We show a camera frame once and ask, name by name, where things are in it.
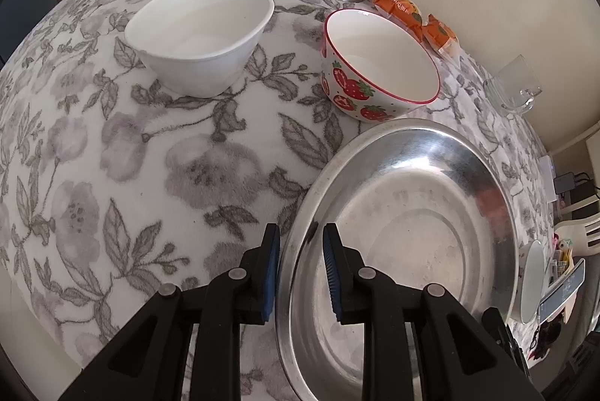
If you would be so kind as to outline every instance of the bowl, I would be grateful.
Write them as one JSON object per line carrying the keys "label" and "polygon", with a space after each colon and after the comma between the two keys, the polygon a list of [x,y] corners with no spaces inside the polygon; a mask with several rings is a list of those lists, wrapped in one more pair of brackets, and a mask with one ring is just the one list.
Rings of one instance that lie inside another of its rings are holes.
{"label": "bowl", "polygon": [[517,295],[512,306],[511,318],[529,323],[538,311],[544,289],[544,247],[533,240],[519,248],[519,272]]}
{"label": "bowl", "polygon": [[321,84],[351,117],[381,122],[436,99],[440,76],[431,56],[393,22],[342,9],[327,17],[323,32]]}
{"label": "bowl", "polygon": [[125,40],[164,86],[214,97],[242,75],[273,0],[152,0],[125,28]]}
{"label": "bowl", "polygon": [[[508,318],[517,287],[509,198],[479,150],[457,132],[402,118],[361,133],[323,168],[281,254],[275,328],[281,362],[302,401],[360,401],[364,328],[331,306],[323,226],[398,284],[440,283],[477,319]],[[412,335],[413,382],[419,382]]]}

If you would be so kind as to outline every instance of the clear glass cup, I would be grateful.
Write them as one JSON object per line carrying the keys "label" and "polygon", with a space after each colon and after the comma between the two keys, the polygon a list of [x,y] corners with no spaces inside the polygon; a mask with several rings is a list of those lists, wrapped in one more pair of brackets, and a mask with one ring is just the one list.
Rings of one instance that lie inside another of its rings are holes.
{"label": "clear glass cup", "polygon": [[498,113],[524,114],[533,108],[533,101],[542,93],[542,87],[519,54],[495,76],[484,81],[484,91]]}

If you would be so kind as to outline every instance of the tray rim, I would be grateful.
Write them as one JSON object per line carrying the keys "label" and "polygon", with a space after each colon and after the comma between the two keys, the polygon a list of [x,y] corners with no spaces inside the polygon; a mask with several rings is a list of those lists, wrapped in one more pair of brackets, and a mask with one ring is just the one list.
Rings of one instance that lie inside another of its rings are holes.
{"label": "tray rim", "polygon": [[511,293],[511,301],[508,311],[502,315],[502,319],[506,322],[514,305],[515,296],[517,293],[517,278],[518,278],[518,237],[517,228],[515,226],[514,213],[512,212],[512,203],[508,194],[505,192],[502,184],[486,161],[483,154],[477,149],[467,138],[460,135],[455,130],[445,125],[434,121],[425,120],[422,118],[399,118],[378,124],[365,132],[361,133],[342,149],[325,165],[321,170],[310,190],[306,194],[302,205],[296,214],[290,232],[287,236],[285,245],[282,247],[281,257],[278,268],[277,289],[275,292],[275,337],[277,339],[277,350],[281,360],[281,365],[286,374],[287,380],[290,382],[292,389],[302,401],[319,401],[313,392],[304,381],[301,370],[296,361],[296,355],[292,341],[292,319],[290,315],[292,303],[292,287],[295,280],[296,268],[298,259],[304,248],[304,244],[313,238],[316,228],[314,227],[313,217],[319,208],[320,201],[327,192],[330,184],[342,169],[350,162],[350,160],[369,146],[376,140],[395,132],[403,130],[426,130],[428,132],[436,132],[438,134],[450,137],[462,145],[467,147],[477,158],[483,163],[485,168],[490,172],[493,180],[500,190],[508,214],[511,220],[513,249],[514,249],[514,271],[513,271],[513,286]]}

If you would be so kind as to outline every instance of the black clip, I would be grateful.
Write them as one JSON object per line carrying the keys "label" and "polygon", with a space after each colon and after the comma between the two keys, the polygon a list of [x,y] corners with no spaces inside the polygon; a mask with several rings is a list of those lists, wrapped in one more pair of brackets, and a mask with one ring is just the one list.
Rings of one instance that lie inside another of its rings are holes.
{"label": "black clip", "polygon": [[363,401],[414,399],[405,322],[418,347],[423,399],[544,399],[442,285],[413,289],[365,267],[359,251],[342,245],[335,223],[323,228],[323,256],[338,321],[365,324]]}
{"label": "black clip", "polygon": [[280,231],[239,267],[182,292],[163,284],[83,369],[59,401],[179,401],[195,323],[190,401],[239,401],[239,325],[264,325],[273,307]]}

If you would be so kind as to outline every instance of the metal screw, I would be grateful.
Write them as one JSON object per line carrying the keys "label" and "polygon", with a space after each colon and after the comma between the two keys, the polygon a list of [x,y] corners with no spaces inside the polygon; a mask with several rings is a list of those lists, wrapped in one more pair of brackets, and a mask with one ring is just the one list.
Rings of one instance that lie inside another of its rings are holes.
{"label": "metal screw", "polygon": [[370,267],[361,267],[360,269],[358,269],[358,275],[363,279],[373,279],[375,277],[375,274],[377,274],[375,272],[375,269],[372,269]]}
{"label": "metal screw", "polygon": [[243,267],[234,267],[229,271],[229,277],[231,279],[243,279],[246,277],[246,269]]}
{"label": "metal screw", "polygon": [[158,288],[158,294],[161,296],[172,296],[177,291],[177,286],[173,283],[163,283]]}
{"label": "metal screw", "polygon": [[436,298],[441,298],[446,293],[446,289],[441,284],[430,284],[427,286],[427,292],[431,296],[435,296]]}

